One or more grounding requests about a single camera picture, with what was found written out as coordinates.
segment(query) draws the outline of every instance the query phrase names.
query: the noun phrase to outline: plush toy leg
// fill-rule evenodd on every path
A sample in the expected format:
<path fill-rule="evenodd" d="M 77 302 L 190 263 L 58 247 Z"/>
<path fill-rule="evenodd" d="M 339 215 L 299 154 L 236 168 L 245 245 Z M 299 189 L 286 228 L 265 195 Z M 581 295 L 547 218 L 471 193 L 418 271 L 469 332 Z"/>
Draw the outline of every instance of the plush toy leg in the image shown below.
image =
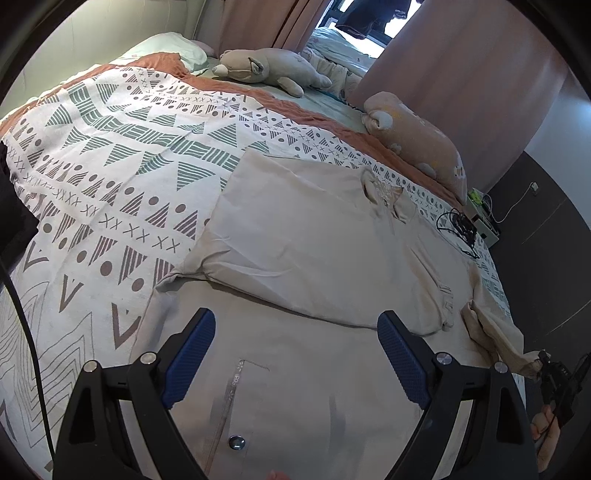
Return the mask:
<path fill-rule="evenodd" d="M 314 83 L 312 84 L 314 88 L 329 88 L 332 87 L 332 80 L 330 80 L 327 76 L 318 74 L 314 79 Z"/>
<path fill-rule="evenodd" d="M 304 96 L 304 89 L 287 77 L 278 78 L 277 83 L 292 97 L 301 98 Z"/>

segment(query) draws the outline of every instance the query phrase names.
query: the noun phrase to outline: blue gripper pad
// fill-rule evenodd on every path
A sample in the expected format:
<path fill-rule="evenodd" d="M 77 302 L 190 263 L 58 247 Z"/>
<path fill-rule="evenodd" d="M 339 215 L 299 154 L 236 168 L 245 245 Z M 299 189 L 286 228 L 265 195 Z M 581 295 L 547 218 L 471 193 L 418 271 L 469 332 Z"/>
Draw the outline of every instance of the blue gripper pad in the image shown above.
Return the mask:
<path fill-rule="evenodd" d="M 162 403 L 165 408 L 173 408 L 176 402 L 184 398 L 203 357 L 213 342 L 215 333 L 216 318 L 213 312 L 208 310 L 166 370 L 165 387 L 162 393 Z"/>
<path fill-rule="evenodd" d="M 426 410 L 431 402 L 427 374 L 385 313 L 378 317 L 378 339 L 407 398 Z"/>

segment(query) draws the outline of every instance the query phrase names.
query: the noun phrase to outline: patterned blanket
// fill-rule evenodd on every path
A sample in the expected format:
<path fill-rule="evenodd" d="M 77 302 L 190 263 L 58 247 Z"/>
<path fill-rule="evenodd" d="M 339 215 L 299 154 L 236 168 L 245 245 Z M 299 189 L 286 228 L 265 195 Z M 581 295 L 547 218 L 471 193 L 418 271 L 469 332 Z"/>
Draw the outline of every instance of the patterned blanket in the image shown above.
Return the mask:
<path fill-rule="evenodd" d="M 81 366 L 128 361 L 153 285 L 190 251 L 247 147 L 369 165 L 405 187 L 433 224 L 450 209 L 327 131 L 297 125 L 248 96 L 202 92 L 139 67 L 60 90 L 3 141 L 17 193 L 40 220 L 12 277 L 37 345 L 54 442 Z M 480 239 L 476 251 L 487 288 L 509 314 Z M 50 478 L 33 368 L 5 291 L 0 419 L 33 470 Z"/>

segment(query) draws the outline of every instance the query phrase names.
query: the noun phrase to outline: orange blanket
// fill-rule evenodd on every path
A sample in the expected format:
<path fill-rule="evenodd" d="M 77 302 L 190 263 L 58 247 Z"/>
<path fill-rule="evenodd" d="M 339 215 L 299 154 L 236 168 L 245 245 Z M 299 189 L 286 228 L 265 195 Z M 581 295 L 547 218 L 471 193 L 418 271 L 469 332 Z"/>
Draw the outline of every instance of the orange blanket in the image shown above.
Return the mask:
<path fill-rule="evenodd" d="M 199 90 L 238 93 L 253 97 L 266 108 L 291 118 L 298 124 L 311 125 L 313 127 L 328 130 L 342 141 L 347 142 L 349 145 L 351 145 L 351 147 L 366 155 L 369 155 L 383 165 L 386 165 L 399 172 L 409 180 L 422 187 L 425 187 L 432 194 L 445 200 L 451 206 L 461 210 L 461 205 L 456 200 L 453 193 L 439 185 L 435 180 L 427 177 L 423 172 L 403 161 L 394 152 L 384 147 L 377 138 L 369 134 L 354 132 L 351 129 L 344 127 L 337 121 L 332 120 L 320 113 L 304 110 L 302 107 L 296 105 L 293 102 L 278 100 L 273 97 L 273 95 L 264 90 L 251 89 L 237 85 L 235 83 L 221 82 L 219 80 L 193 76 L 180 61 L 180 56 L 177 53 L 152 53 L 151 55 L 146 55 L 145 57 L 142 57 L 139 60 L 130 63 L 129 65 L 143 68 L 152 68 L 154 70 L 158 70 L 159 72 L 169 73 L 179 80 L 182 80 L 183 82 Z M 116 68 L 115 65 L 102 65 L 87 73 L 86 75 L 66 83 L 51 93 L 55 93 L 60 88 L 68 88 L 71 85 L 81 82 L 88 77 L 106 72 L 107 70 L 114 68 Z M 28 103 L 10 115 L 6 121 L 0 125 L 0 137 L 3 136 L 4 133 L 10 129 L 10 127 L 18 122 L 24 113 L 35 107 L 36 104 L 36 101 Z"/>

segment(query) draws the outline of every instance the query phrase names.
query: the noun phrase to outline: beige jacket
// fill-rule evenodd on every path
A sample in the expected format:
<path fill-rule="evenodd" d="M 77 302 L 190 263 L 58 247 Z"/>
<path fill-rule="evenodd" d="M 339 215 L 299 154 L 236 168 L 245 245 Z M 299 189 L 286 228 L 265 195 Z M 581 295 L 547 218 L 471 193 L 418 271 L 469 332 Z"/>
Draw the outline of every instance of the beige jacket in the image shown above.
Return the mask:
<path fill-rule="evenodd" d="M 488 366 L 497 352 L 528 363 L 476 266 L 365 169 L 247 151 L 192 252 L 156 286 L 131 358 L 157 350 L 199 307 L 215 313 L 216 336 L 172 415 L 211 480 L 272 469 L 292 480 L 386 477 L 421 416 L 378 342 L 386 309 L 463 364 Z M 463 403 L 436 480 L 468 417 Z M 232 435 L 244 450 L 229 448 Z"/>

